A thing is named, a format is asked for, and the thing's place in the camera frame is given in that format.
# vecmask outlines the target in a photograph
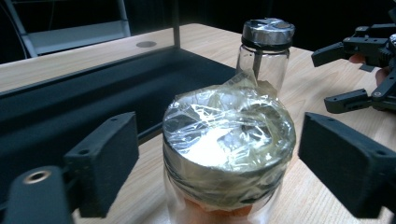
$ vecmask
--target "dark background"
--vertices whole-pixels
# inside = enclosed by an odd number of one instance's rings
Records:
[[[170,27],[171,0],[125,0],[133,35]],[[0,0],[0,63],[29,57]],[[189,0],[179,1],[180,23],[202,23],[241,33],[245,21],[266,17],[280,18],[296,26],[293,46],[316,50],[341,41],[356,27],[391,23],[388,11],[392,0],[315,1],[315,0]],[[46,31],[114,21],[119,18],[114,0],[67,0],[17,4],[27,32]]]

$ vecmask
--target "black partition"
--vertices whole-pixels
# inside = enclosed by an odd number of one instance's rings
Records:
[[[179,47],[177,1],[174,9],[174,46],[0,92],[1,212],[16,176],[63,167],[64,154],[106,119],[134,111],[142,143],[161,131],[175,95],[234,75],[233,68]]]

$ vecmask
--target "clear packing tape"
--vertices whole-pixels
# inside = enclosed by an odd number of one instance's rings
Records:
[[[268,201],[296,141],[276,90],[253,71],[177,96],[164,114],[163,138],[173,184],[208,211]]]

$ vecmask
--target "metal lid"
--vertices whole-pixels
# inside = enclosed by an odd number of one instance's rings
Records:
[[[280,19],[246,21],[242,43],[254,49],[287,49],[291,46],[295,27]]]

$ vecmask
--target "wooden table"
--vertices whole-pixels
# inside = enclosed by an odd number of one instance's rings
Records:
[[[39,58],[0,64],[0,91],[30,85],[102,63],[109,63],[142,52],[135,43],[157,42],[154,48],[173,44],[164,37],[169,30],[134,36],[104,44],[73,49]],[[211,60],[235,67],[240,34],[189,24],[180,27],[181,47]],[[280,100],[295,122],[297,144],[283,181],[283,187],[272,224],[282,223],[388,223],[391,212],[384,209],[380,219],[356,219],[321,184],[297,156],[304,112],[329,116],[395,149],[396,116],[367,108],[334,115],[327,112],[323,99],[327,96],[364,88],[375,89],[375,71],[359,70],[359,64],[345,60],[315,68],[310,51],[291,48],[291,56]],[[122,187],[107,218],[79,218],[77,223],[168,223],[163,188],[162,136],[141,145],[140,159]]]

